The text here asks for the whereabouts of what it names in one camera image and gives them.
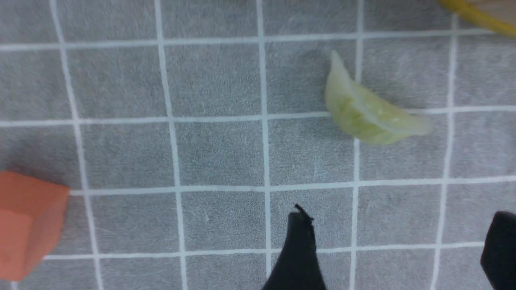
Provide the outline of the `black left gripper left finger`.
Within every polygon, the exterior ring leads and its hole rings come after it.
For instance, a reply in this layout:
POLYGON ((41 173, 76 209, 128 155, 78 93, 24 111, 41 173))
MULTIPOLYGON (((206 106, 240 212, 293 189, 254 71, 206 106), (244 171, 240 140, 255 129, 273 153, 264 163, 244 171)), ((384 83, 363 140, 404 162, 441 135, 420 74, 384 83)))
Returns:
POLYGON ((299 205, 288 216, 284 246, 264 290, 325 290, 316 253, 313 218, 299 205))

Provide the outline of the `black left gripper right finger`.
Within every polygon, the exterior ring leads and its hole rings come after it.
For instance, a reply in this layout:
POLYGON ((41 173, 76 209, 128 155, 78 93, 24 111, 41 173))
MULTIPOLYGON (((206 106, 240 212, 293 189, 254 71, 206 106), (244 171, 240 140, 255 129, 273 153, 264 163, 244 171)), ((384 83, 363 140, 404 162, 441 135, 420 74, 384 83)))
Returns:
POLYGON ((494 290, 516 288, 516 215, 508 211, 495 213, 480 264, 494 290))

